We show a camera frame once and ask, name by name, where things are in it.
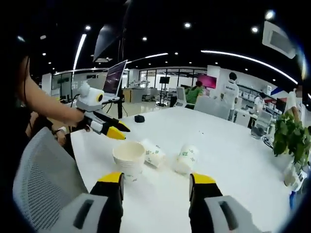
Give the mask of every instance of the black hair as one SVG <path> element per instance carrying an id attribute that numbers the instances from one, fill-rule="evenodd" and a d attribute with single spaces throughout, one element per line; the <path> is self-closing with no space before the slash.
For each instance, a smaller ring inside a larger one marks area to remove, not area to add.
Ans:
<path id="1" fill-rule="evenodd" d="M 262 98 L 265 98 L 265 97 L 266 97 L 266 94 L 264 94 L 263 92 L 260 92 L 259 95 L 260 95 L 260 97 L 262 97 Z"/>
<path id="2" fill-rule="evenodd" d="M 231 72 L 231 73 L 229 74 L 229 79 L 231 79 L 231 80 L 233 80 L 233 81 L 236 81 L 237 75 L 236 75 L 235 73 Z"/>
<path id="3" fill-rule="evenodd" d="M 201 87 L 203 83 L 201 81 L 196 81 L 195 86 L 191 89 L 192 91 L 196 89 L 197 87 Z"/>

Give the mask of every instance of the black object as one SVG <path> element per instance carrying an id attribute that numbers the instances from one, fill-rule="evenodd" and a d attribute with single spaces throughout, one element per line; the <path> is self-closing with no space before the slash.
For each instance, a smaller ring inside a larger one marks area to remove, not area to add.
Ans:
<path id="1" fill-rule="evenodd" d="M 135 118 L 135 122 L 137 122 L 137 123 L 145 122 L 145 118 L 142 115 L 137 115 L 134 118 Z"/>
<path id="2" fill-rule="evenodd" d="M 276 109 L 280 110 L 281 112 L 285 112 L 285 107 L 286 107 L 286 103 L 281 100 L 281 99 L 277 99 L 276 100 Z"/>
<path id="3" fill-rule="evenodd" d="M 170 83 L 170 77 L 165 77 L 165 76 L 160 77 L 160 83 L 169 84 Z"/>

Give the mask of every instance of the black ceiling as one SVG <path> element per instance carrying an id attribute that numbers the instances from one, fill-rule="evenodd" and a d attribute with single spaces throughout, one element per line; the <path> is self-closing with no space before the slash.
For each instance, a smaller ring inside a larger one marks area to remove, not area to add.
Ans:
<path id="1" fill-rule="evenodd" d="M 102 26 L 120 21 L 124 15 L 124 0 L 87 1 L 75 6 L 71 3 L 67 5 L 63 1 L 48 3 L 38 8 L 31 25 L 27 27 L 31 28 L 29 34 L 33 45 L 33 77 L 72 69 L 86 25 L 92 29 L 87 32 L 77 68 L 110 67 L 117 62 L 118 42 L 112 44 L 101 55 L 112 58 L 108 63 L 94 63 L 91 55 L 94 54 L 97 36 Z M 126 23 L 124 59 L 132 61 L 167 52 L 169 55 L 132 62 L 128 64 L 128 68 L 207 67 L 218 62 L 223 68 L 254 75 L 271 83 L 272 79 L 276 79 L 275 85 L 286 91 L 292 90 L 294 86 L 291 81 L 263 65 L 200 52 L 219 50 L 249 56 L 300 80 L 301 74 L 296 58 L 289 59 L 261 43 L 264 15 L 268 9 L 276 9 L 276 6 L 253 1 L 237 4 L 236 1 L 230 3 L 215 0 L 134 0 Z M 184 28 L 185 22 L 191 23 L 190 29 Z M 251 33 L 252 26 L 258 26 L 259 33 Z M 46 35 L 47 38 L 40 40 L 42 35 Z M 144 36 L 148 38 L 146 42 L 142 41 Z"/>

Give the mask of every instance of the white paper cup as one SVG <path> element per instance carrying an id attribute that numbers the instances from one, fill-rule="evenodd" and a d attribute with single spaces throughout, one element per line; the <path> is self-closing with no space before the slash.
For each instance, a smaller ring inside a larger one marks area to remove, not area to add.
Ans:
<path id="1" fill-rule="evenodd" d="M 175 171 L 182 174 L 190 174 L 198 156 L 199 150 L 194 145 L 185 144 L 177 157 Z"/>
<path id="2" fill-rule="evenodd" d="M 142 173 L 145 161 L 145 148 L 139 142 L 124 142 L 112 150 L 113 159 L 126 181 L 136 181 Z"/>
<path id="3" fill-rule="evenodd" d="M 149 139 L 144 139 L 140 143 L 145 147 L 146 150 L 145 161 L 154 165 L 155 167 L 159 167 L 164 161 L 165 153 L 158 145 L 153 144 Z"/>

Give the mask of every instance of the green leaves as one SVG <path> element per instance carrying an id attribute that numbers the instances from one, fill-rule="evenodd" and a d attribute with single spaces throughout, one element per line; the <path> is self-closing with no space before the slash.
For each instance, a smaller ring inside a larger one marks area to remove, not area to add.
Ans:
<path id="1" fill-rule="evenodd" d="M 296 122 L 290 113 L 285 113 L 276 121 L 273 152 L 276 156 L 289 153 L 294 163 L 305 164 L 311 148 L 311 136 L 301 122 Z"/>

